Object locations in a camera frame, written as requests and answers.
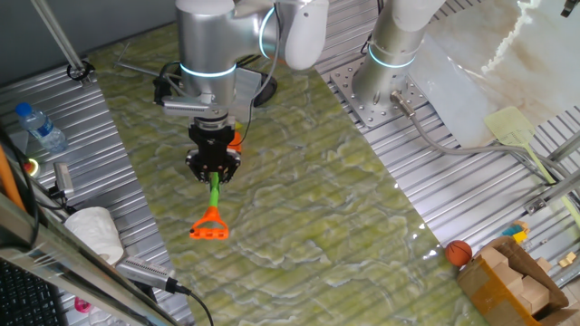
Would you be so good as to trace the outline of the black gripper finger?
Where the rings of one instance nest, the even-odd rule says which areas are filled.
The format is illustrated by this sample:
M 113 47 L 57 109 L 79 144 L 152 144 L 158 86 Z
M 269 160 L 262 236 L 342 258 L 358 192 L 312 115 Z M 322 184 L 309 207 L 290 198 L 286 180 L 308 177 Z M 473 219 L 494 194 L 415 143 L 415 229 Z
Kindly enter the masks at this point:
M 208 164 L 198 151 L 189 151 L 185 162 L 198 181 L 202 183 L 209 182 Z
M 241 165 L 241 155 L 236 151 L 228 151 L 223 162 L 218 166 L 219 182 L 228 183 Z

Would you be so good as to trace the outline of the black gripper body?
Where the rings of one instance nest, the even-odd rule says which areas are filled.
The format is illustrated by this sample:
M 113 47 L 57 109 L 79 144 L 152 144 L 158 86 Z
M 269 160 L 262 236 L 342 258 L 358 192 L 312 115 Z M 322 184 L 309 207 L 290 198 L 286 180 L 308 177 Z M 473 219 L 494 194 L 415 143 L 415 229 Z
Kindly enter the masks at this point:
M 206 160 L 209 172 L 218 172 L 218 166 L 223 162 L 227 147 L 235 137 L 231 126 L 221 129 L 202 129 L 191 124 L 188 129 L 191 140 L 198 146 L 198 152 Z

